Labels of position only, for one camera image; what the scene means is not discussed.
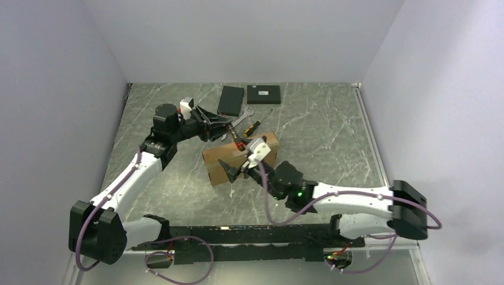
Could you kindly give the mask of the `red black utility knife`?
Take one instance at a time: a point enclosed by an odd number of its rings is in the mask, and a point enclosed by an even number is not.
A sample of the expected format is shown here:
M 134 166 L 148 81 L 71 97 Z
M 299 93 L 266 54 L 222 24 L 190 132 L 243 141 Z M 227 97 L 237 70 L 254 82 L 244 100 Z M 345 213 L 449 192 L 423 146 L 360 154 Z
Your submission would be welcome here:
M 237 149 L 239 151 L 245 151 L 246 150 L 246 145 L 244 144 L 244 142 L 242 141 L 241 137 L 238 135 L 238 133 L 236 132 L 235 128 L 230 125 L 228 127 L 228 131 L 232 137 L 232 140 L 235 144 L 235 146 L 237 147 Z

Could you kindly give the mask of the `brown cardboard express box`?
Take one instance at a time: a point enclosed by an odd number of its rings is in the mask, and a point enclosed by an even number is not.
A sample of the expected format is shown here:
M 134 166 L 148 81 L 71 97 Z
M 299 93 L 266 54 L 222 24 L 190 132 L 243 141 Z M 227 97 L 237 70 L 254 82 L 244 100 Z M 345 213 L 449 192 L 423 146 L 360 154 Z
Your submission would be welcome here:
M 271 152 L 263 160 L 271 167 L 275 167 L 276 158 L 279 150 L 279 141 L 273 131 L 265 132 L 260 135 L 255 135 L 253 138 L 265 136 L 266 143 L 271 149 Z M 221 159 L 232 167 L 238 167 L 246 160 L 245 151 L 239 151 L 234 143 L 228 143 L 219 147 L 209 148 L 201 153 L 210 184 L 217 186 L 229 182 L 223 167 L 218 160 Z

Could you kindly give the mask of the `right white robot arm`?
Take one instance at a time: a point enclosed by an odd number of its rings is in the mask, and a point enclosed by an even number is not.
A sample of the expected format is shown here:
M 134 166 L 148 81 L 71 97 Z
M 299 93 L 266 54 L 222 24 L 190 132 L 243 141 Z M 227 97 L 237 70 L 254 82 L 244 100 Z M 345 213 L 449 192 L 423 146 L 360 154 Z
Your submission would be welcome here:
M 404 180 L 392 186 L 352 188 L 306 180 L 288 161 L 277 168 L 267 163 L 243 162 L 233 167 L 218 161 L 230 182 L 239 175 L 252 178 L 276 200 L 285 200 L 298 217 L 305 213 L 328 212 L 336 216 L 336 225 L 327 231 L 334 246 L 350 239 L 378 233 L 394 233 L 411 240 L 428 237 L 427 200 Z

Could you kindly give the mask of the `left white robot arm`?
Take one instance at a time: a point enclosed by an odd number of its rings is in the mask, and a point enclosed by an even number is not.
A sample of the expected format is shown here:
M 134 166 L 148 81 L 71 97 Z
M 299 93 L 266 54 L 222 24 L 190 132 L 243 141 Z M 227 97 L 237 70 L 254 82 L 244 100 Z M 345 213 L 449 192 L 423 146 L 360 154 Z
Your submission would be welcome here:
M 229 117 L 192 102 L 159 105 L 149 135 L 120 175 L 90 201 L 77 201 L 70 211 L 68 247 L 77 267 L 89 271 L 99 263 L 114 264 L 123 252 L 149 243 L 155 249 L 171 241 L 169 220 L 146 214 L 124 222 L 140 192 L 171 162 L 180 142 L 198 137 L 215 141 L 229 131 Z

